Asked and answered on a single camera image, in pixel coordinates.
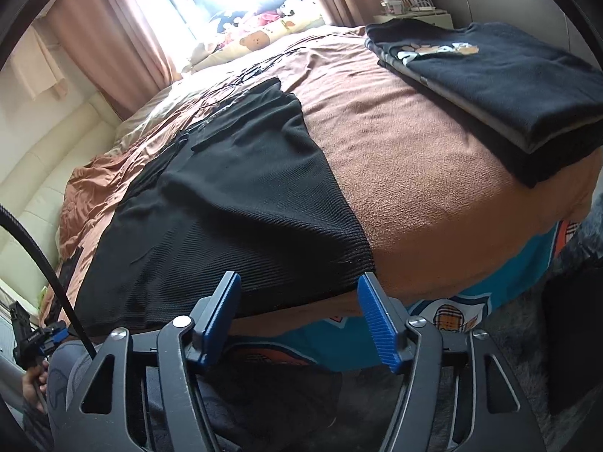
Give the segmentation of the person's left hand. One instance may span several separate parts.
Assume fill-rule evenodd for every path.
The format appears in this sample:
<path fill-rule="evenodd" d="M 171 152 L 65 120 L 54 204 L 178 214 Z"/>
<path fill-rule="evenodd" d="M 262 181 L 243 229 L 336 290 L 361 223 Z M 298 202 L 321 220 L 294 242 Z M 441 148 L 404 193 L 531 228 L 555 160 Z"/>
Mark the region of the person's left hand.
<path fill-rule="evenodd" d="M 47 413 L 48 366 L 48 361 L 42 360 L 39 364 L 28 368 L 21 378 L 24 400 L 44 414 Z"/>

